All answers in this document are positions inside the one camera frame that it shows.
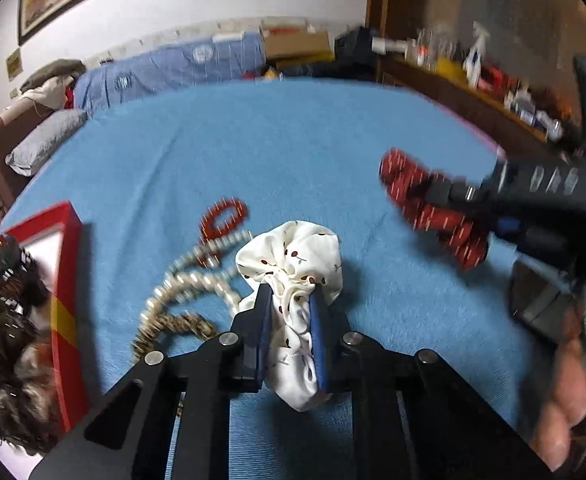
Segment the person's right hand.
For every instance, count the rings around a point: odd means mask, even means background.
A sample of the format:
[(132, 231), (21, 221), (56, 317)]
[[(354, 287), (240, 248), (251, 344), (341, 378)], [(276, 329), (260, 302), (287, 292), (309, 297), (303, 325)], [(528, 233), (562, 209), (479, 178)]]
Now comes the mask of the person's right hand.
[(581, 341), (580, 307), (569, 307), (562, 342), (554, 356), (553, 378), (538, 417), (530, 446), (550, 471), (570, 456), (570, 430), (586, 417), (585, 350)]

